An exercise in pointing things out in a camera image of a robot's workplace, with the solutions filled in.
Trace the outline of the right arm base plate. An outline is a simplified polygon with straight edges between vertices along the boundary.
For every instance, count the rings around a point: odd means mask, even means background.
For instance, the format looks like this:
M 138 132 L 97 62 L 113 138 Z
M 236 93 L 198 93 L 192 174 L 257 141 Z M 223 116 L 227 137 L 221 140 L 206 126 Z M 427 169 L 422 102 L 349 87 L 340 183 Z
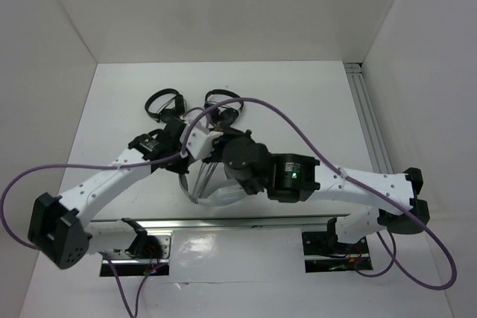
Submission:
M 328 273 L 372 270 L 367 240 L 357 244 L 336 244 L 330 247 L 325 232 L 303 232 L 303 254 L 307 273 Z

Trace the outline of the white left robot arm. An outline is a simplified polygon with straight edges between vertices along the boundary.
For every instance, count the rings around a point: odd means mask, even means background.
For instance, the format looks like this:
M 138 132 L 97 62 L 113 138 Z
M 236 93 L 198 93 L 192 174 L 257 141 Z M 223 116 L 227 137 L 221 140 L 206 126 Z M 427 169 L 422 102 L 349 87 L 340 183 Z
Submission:
M 189 162 L 178 153 L 185 128 L 182 120 L 171 119 L 163 129 L 133 139 L 112 163 L 112 170 L 100 171 L 56 197 L 40 195 L 34 202 L 29 241 L 61 270 L 95 252 L 118 250 L 131 258 L 159 259 L 162 245 L 135 220 L 123 217 L 95 226 L 92 219 L 157 169 L 185 173 Z

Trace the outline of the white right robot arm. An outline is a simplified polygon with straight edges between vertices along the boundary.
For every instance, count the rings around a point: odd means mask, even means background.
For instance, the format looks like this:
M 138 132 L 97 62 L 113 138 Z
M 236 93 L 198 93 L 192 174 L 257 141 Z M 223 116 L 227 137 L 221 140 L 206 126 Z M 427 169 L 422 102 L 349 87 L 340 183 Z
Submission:
M 383 230 L 416 235 L 430 220 L 428 203 L 418 197 L 423 178 L 417 168 L 402 174 L 331 169 L 312 156 L 271 153 L 252 140 L 250 132 L 237 130 L 214 140 L 206 161 L 223 164 L 248 196 L 264 192 L 278 203 L 329 200 L 360 205 L 347 216 L 328 220 L 323 243 L 333 252 Z

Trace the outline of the white over-ear headphones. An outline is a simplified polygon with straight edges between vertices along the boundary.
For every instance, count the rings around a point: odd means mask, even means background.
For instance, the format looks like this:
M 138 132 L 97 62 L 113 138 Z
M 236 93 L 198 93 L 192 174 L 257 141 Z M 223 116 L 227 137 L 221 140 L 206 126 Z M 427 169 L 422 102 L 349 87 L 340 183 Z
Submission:
M 202 162 L 191 191 L 187 176 L 178 175 L 180 188 L 192 204 L 204 207 L 230 206 L 247 196 L 244 189 L 229 174 L 225 174 L 227 179 L 217 185 L 209 185 L 217 167 L 218 163 Z

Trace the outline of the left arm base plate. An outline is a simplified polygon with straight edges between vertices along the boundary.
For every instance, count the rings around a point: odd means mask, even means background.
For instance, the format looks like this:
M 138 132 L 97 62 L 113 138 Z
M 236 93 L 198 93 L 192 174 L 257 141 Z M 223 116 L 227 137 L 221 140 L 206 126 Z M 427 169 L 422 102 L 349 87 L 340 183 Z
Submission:
M 119 277 L 140 277 L 149 272 L 152 276 L 169 275 L 172 235 L 159 232 L 148 236 L 148 242 L 141 252 L 127 249 L 106 251 Z

